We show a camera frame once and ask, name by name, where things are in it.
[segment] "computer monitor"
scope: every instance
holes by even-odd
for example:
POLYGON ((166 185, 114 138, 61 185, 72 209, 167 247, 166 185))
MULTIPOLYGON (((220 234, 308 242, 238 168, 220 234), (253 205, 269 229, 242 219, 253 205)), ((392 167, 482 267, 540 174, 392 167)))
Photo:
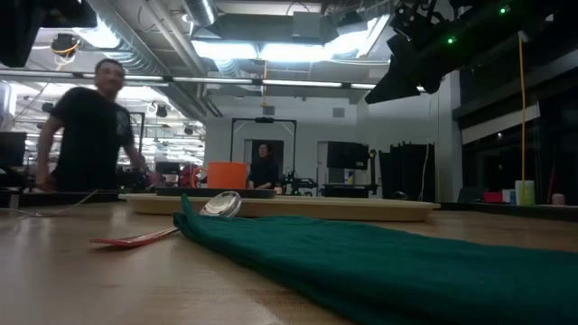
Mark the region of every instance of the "computer monitor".
POLYGON ((0 132, 0 166, 23 166, 25 152, 25 132, 0 132))
POLYGON ((369 145, 329 141, 327 143, 327 167, 366 170, 369 145))

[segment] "cable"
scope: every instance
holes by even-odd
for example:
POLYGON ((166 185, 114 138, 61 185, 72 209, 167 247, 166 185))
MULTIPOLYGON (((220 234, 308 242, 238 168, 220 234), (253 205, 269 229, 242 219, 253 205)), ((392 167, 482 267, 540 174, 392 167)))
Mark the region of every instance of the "cable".
POLYGON ((307 13, 310 13, 311 10, 309 10, 309 7, 307 7, 307 5, 304 5, 301 1, 292 1, 292 3, 289 5, 289 7, 287 8, 287 11, 285 12, 285 15, 289 15, 289 10, 291 10, 291 7, 295 4, 299 4, 302 5, 303 8, 305 8, 305 10, 307 10, 307 13))
MULTIPOLYGON (((429 103, 428 103, 428 116, 427 116, 427 123, 428 125, 430 125, 430 121, 432 120, 432 97, 430 96, 429 98, 429 103)), ((424 187, 425 187, 425 166, 427 166, 427 160, 430 157, 430 140, 429 137, 427 139, 427 143, 425 144, 425 161, 424 161, 424 168, 422 168, 422 190, 419 193, 419 196, 417 197, 418 201, 421 201, 424 199, 424 187)))
POLYGON ((74 46, 69 47, 69 48, 66 49, 66 50, 61 50, 61 51, 60 51, 60 50, 54 50, 54 49, 52 49, 52 51, 53 51, 54 53, 66 53, 66 54, 67 54, 66 56, 68 57, 69 54, 70 54, 70 52, 76 50, 76 49, 79 47, 79 45, 80 45, 80 41, 76 42, 76 44, 74 44, 74 46))
POLYGON ((90 193, 86 198, 78 201, 77 203, 74 203, 73 205, 71 205, 71 206, 69 206, 69 207, 67 207, 67 208, 65 208, 65 209, 62 209, 62 210, 59 210, 59 211, 56 211, 56 212, 52 212, 52 213, 47 213, 47 214, 43 214, 43 213, 40 213, 40 212, 28 212, 28 211, 24 211, 24 210, 20 210, 20 209, 6 209, 6 208, 0 208, 0 211, 18 212, 18 213, 22 213, 22 214, 24 214, 24 215, 26 215, 26 216, 28 216, 28 217, 40 217, 40 218, 55 217, 55 216, 58 216, 58 215, 62 214, 63 212, 66 212, 66 211, 68 211, 68 210, 70 210, 70 209, 76 208, 76 207, 79 206, 80 204, 82 204, 82 203, 86 202, 88 199, 92 198, 95 194, 97 194, 97 192, 98 192, 98 190, 93 191, 93 192, 90 193))
POLYGON ((526 77, 524 75, 524 43, 522 36, 517 37, 520 57, 520 87, 522 88, 522 195, 520 205, 526 199, 526 77))

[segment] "black t-shirt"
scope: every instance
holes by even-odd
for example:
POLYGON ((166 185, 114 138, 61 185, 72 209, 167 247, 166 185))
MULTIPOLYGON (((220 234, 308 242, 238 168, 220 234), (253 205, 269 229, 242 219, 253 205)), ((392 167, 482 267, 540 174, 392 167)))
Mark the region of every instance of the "black t-shirt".
POLYGON ((259 158, 259 160, 256 162, 251 163, 251 173, 249 174, 249 180, 255 183, 255 187, 270 182, 274 188, 275 184, 277 183, 278 176, 279 167, 277 167, 271 158, 259 158))
POLYGON ((128 111, 96 90, 73 88, 51 111, 64 124, 53 173, 58 190, 114 190, 121 146, 135 141, 128 111))

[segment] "table surface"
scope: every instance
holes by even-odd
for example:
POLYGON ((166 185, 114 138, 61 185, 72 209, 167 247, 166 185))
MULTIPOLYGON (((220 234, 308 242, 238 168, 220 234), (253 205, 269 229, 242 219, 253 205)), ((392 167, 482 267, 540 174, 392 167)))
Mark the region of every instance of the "table surface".
MULTIPOLYGON (((427 222, 377 224, 432 237, 578 252, 578 223, 435 211, 427 222)), ((136 249, 98 248, 172 226, 125 203, 54 218, 0 212, 3 324, 350 324, 298 293, 181 234, 136 249)))

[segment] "fluorescent light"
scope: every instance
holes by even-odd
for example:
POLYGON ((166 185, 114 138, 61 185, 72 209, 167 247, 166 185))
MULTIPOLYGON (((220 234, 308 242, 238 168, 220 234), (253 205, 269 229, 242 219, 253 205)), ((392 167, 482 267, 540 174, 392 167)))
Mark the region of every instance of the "fluorescent light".
POLYGON ((371 30, 369 32, 368 38, 366 41, 359 46, 357 57, 366 57, 368 56, 369 51, 378 40, 379 35, 383 32, 386 28, 387 21, 389 20, 389 14, 384 14, 379 18, 374 18, 368 22, 368 28, 371 30))
POLYGON ((318 62, 331 56, 321 45, 271 43, 261 51, 261 59, 277 62, 318 62))
POLYGON ((161 76, 135 76, 135 75, 126 75, 126 81, 163 81, 163 77, 161 76))
POLYGON ((351 89, 364 89, 364 90, 371 90, 376 85, 371 84, 351 84, 351 89))
POLYGON ((255 59, 255 46, 246 42, 192 41, 199 56, 213 60, 255 59))
POLYGON ((28 70, 2 70, 2 76, 16 76, 16 77, 37 77, 37 78, 74 78, 71 72, 58 71, 28 71, 28 70))
POLYGON ((241 78, 205 78, 205 77, 174 77, 172 80, 176 82, 199 82, 199 83, 215 83, 215 84, 232 84, 232 85, 251 85, 253 80, 241 78))
POLYGON ((298 81, 298 80, 263 80, 267 86, 301 86, 301 87, 321 87, 321 88, 340 88, 340 82, 323 82, 323 81, 298 81))
POLYGON ((90 45, 101 49, 113 49, 120 45, 120 39, 97 17, 96 28, 72 28, 90 45))

